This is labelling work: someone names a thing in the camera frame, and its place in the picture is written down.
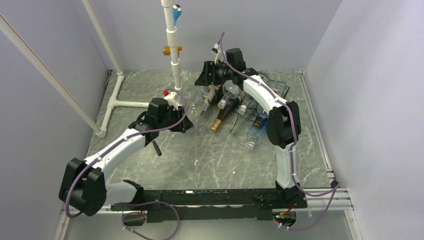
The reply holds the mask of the clear round cork-stoppered bottle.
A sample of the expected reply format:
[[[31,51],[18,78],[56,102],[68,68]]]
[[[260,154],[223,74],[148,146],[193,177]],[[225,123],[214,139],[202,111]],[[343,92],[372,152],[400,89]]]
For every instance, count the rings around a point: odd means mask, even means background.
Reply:
[[[205,102],[202,99],[191,100],[187,108],[188,117],[198,117],[205,114]]]

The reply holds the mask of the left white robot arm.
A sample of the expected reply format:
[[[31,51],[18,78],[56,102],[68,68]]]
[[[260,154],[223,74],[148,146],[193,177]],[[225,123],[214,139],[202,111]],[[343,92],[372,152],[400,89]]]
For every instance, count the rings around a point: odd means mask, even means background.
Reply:
[[[169,98],[153,98],[146,111],[116,140],[83,160],[73,158],[65,168],[58,197],[66,215],[95,215],[104,205],[123,204],[131,210],[145,202],[144,188],[131,180],[107,183],[114,170],[135,152],[149,144],[161,131],[185,133],[194,125],[187,116],[188,103],[173,105]]]

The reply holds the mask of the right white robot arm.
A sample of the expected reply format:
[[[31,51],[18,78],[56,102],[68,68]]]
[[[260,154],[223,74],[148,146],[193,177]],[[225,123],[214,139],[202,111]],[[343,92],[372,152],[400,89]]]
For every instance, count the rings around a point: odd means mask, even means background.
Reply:
[[[218,45],[212,50],[213,61],[205,61],[203,70],[195,81],[196,86],[213,86],[232,83],[253,97],[267,114],[266,134],[275,146],[277,161],[276,203],[287,208],[299,204],[305,195],[297,187],[295,150],[301,133],[299,106],[279,96],[267,80],[253,68],[247,68],[239,48],[222,51]]]

